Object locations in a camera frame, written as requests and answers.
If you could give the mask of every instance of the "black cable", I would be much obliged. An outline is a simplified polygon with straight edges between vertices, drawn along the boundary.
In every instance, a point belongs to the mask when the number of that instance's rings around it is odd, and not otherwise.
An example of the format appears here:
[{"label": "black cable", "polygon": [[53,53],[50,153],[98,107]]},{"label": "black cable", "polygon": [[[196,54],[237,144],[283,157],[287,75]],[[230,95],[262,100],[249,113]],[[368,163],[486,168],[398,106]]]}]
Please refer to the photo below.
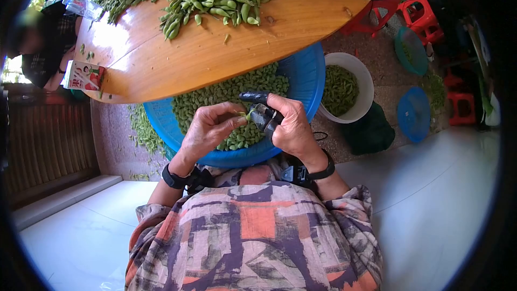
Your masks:
[{"label": "black cable", "polygon": [[316,139],[316,141],[324,140],[324,139],[326,139],[328,137],[328,134],[326,132],[313,132],[313,134],[314,135],[316,135],[316,134],[323,134],[323,135],[325,135],[325,137],[323,137],[323,138],[314,138],[314,139]]}]

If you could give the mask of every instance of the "white bucket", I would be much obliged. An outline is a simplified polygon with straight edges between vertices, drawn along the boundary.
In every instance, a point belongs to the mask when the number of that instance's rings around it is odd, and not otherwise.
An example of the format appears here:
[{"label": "white bucket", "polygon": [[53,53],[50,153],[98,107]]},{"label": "white bucket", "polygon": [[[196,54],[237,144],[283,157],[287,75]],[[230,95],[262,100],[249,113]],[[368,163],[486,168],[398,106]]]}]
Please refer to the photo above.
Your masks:
[{"label": "white bucket", "polygon": [[329,113],[322,103],[320,103],[318,113],[321,113],[328,119],[341,124],[348,124],[359,120],[372,106],[373,80],[370,72],[358,58],[348,53],[339,52],[327,54],[325,56],[325,65],[339,65],[340,67],[352,72],[357,78],[359,95],[357,96],[355,105],[339,117]]}]

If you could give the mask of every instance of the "black wristband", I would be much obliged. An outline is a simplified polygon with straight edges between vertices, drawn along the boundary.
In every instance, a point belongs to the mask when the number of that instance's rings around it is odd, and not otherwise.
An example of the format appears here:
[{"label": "black wristband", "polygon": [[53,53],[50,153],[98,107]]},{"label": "black wristband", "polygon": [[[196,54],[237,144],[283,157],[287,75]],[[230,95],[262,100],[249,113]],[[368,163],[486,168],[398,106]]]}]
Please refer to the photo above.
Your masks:
[{"label": "black wristband", "polygon": [[183,190],[185,185],[191,185],[192,182],[197,178],[199,169],[194,168],[190,175],[186,178],[182,178],[174,173],[169,172],[169,164],[165,165],[162,171],[162,178],[165,183],[173,189]]},{"label": "black wristband", "polygon": [[328,165],[327,165],[327,168],[323,171],[320,171],[320,172],[316,172],[316,173],[309,173],[307,174],[307,178],[310,179],[310,180],[319,180],[319,179],[325,179],[325,178],[328,178],[330,177],[334,171],[336,170],[336,168],[334,167],[334,160],[330,157],[330,154],[322,148],[322,151],[326,154],[327,158],[328,158]]}]

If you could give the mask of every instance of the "patterned shirt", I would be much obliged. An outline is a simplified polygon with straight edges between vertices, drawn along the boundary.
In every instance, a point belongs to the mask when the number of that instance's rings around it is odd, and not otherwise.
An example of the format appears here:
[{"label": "patterned shirt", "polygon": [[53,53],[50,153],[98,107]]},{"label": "patterned shirt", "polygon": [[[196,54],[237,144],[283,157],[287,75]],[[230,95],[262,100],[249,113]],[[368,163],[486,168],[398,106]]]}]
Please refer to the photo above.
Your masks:
[{"label": "patterned shirt", "polygon": [[371,216],[362,185],[322,202],[282,181],[140,206],[126,290],[377,290]]},{"label": "patterned shirt", "polygon": [[77,40],[75,20],[78,16],[64,15],[66,8],[61,2],[52,4],[41,12],[46,19],[43,29],[46,45],[39,53],[22,56],[22,72],[33,85],[43,88],[57,72],[63,55]]}]

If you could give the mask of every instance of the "wooden door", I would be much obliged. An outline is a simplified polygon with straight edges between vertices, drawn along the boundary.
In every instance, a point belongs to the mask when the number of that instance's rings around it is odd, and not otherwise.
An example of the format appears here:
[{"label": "wooden door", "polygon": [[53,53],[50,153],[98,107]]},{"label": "wooden door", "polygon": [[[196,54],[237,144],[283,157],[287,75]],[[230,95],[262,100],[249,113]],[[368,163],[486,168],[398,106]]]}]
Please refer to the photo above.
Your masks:
[{"label": "wooden door", "polygon": [[100,174],[89,99],[60,87],[3,84],[9,98],[5,187],[12,209]]}]

